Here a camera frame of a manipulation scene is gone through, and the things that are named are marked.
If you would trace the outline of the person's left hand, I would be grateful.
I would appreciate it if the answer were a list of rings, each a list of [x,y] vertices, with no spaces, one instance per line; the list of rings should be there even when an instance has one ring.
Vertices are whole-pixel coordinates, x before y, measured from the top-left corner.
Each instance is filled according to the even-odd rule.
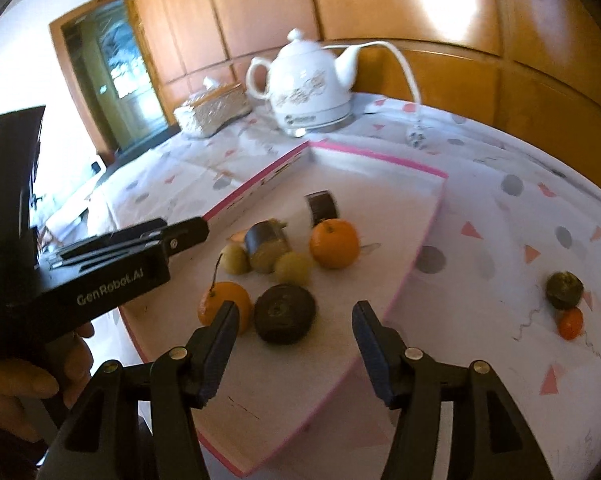
[[[94,335],[91,323],[81,325],[73,333],[72,344],[64,356],[64,385],[54,376],[29,362],[12,359],[0,362],[0,428],[27,442],[41,439],[28,420],[20,398],[47,399],[57,393],[71,408],[86,387],[91,374],[93,356],[86,339]]]

